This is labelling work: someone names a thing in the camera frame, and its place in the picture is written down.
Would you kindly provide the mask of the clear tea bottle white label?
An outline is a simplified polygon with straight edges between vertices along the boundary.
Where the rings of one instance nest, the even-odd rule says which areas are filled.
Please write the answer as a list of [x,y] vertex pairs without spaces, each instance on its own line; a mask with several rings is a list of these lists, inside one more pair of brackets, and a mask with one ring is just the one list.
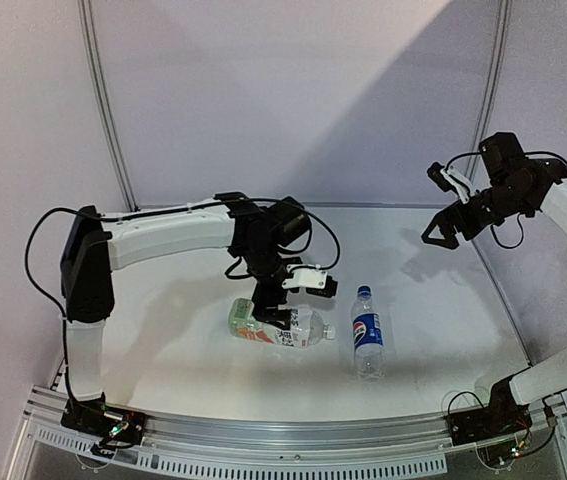
[[229,331],[233,336],[293,348],[308,348],[327,340],[323,337],[323,332],[329,324],[307,306],[296,307],[297,319],[288,330],[255,320],[252,309],[251,300],[238,298],[233,302],[228,319]]

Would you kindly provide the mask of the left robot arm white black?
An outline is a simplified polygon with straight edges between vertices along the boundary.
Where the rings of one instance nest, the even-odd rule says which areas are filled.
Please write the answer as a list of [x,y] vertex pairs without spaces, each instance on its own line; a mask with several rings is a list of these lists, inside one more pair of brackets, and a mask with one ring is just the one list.
[[252,296],[257,320],[287,330],[285,308],[295,260],[285,247],[308,233],[311,221],[291,197],[260,207],[241,193],[218,194],[211,201],[174,210],[150,210],[127,219],[105,219],[95,207],[79,211],[60,262],[65,300],[66,388],[77,400],[74,419],[91,434],[111,426],[103,397],[102,338],[115,300],[115,270],[162,256],[201,249],[225,249],[245,262],[255,279]]

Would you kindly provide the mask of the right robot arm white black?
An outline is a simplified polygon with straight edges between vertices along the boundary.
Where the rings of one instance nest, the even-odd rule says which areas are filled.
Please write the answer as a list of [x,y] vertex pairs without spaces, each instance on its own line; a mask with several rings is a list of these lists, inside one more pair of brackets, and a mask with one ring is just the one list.
[[[551,152],[524,151],[512,132],[482,140],[476,153],[490,181],[481,191],[451,164],[435,162],[428,168],[439,189],[455,192],[457,199],[434,215],[421,235],[424,243],[454,250],[460,240],[472,240],[509,217],[532,218],[536,213],[567,235],[567,160]],[[500,436],[530,404],[566,390],[567,349],[495,383],[480,427],[487,435]]]

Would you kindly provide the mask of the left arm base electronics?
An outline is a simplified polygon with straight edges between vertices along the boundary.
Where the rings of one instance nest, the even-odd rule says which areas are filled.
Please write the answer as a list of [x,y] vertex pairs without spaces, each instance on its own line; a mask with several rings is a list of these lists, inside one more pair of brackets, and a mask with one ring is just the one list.
[[127,450],[141,444],[147,420],[146,413],[107,405],[105,395],[102,395],[97,400],[85,402],[69,399],[61,425],[95,437],[90,453],[112,458],[119,450]]

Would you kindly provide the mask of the white bottle cap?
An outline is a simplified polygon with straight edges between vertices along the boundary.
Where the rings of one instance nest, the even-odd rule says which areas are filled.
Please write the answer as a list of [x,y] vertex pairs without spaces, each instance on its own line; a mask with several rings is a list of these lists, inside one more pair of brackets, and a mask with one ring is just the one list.
[[326,325],[324,327],[323,337],[327,340],[333,340],[335,338],[335,329],[331,325]]

